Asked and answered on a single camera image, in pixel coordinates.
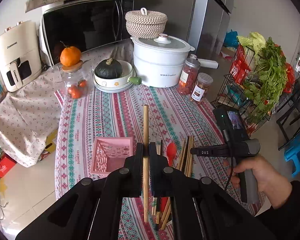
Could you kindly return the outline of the person's right hand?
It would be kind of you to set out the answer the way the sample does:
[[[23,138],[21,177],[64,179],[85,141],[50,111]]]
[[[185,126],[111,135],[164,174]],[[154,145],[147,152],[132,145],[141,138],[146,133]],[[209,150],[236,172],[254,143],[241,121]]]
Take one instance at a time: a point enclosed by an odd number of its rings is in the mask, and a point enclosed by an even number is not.
[[[274,209],[285,204],[292,192],[292,185],[264,157],[257,155],[256,157],[243,159],[234,167],[230,181],[235,188],[239,188],[240,182],[237,174],[245,170],[252,170],[257,180],[258,191],[267,196]]]

